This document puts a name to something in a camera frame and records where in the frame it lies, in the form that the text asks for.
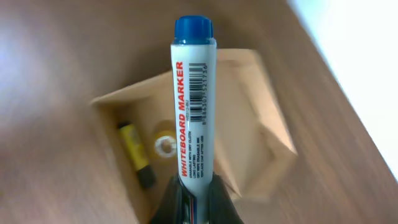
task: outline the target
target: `marker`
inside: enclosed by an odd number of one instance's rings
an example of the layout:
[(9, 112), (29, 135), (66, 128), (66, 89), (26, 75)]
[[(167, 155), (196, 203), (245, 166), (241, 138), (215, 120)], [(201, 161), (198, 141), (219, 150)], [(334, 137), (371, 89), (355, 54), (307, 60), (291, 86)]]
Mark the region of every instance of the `marker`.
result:
[(213, 178), (217, 44), (213, 24), (203, 16), (175, 22), (171, 45), (178, 174), (195, 196), (190, 221), (208, 221), (208, 185)]

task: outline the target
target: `open box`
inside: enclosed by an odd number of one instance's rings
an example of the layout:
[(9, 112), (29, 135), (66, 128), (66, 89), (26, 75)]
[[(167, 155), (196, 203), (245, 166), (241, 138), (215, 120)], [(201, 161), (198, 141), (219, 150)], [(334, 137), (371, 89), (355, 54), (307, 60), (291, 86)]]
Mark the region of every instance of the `open box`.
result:
[[(297, 154), (277, 106), (267, 74), (252, 50), (218, 50), (216, 78), (215, 172), (222, 176), (232, 199), (265, 201), (292, 166)], [(159, 124), (174, 125), (172, 72), (136, 83), (91, 104), (108, 137), (139, 223), (154, 214), (167, 183), (177, 173), (177, 158), (153, 155)], [(157, 185), (140, 188), (117, 130), (130, 121), (138, 130)]]

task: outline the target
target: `yellow and black marker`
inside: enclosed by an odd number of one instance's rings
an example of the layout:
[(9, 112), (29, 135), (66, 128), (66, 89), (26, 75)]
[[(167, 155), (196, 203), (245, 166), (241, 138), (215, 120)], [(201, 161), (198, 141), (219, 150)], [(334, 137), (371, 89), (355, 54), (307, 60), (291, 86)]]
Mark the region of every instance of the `yellow and black marker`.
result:
[(148, 189), (156, 183), (154, 170), (149, 165), (145, 154), (144, 145), (139, 139), (134, 125), (129, 122), (123, 122), (118, 125), (120, 135), (127, 147), (127, 151), (136, 168), (138, 181), (143, 189)]

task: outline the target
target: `wooden table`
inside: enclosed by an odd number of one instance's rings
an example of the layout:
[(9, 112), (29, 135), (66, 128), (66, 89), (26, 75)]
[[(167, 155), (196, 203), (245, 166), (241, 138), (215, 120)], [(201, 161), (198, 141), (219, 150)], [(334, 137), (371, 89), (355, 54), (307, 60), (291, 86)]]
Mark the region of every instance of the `wooden table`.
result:
[(205, 14), (220, 48), (258, 49), (300, 159), (246, 223), (398, 223), (398, 187), (280, 0), (0, 1), (1, 223), (132, 223), (87, 103), (170, 69), (174, 20)]

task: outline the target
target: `white surface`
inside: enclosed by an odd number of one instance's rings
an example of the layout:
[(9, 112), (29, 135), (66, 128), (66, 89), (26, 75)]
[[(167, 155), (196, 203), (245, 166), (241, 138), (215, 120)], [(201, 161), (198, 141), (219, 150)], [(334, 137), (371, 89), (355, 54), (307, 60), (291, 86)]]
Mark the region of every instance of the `white surface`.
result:
[(398, 1), (291, 0), (398, 177)]

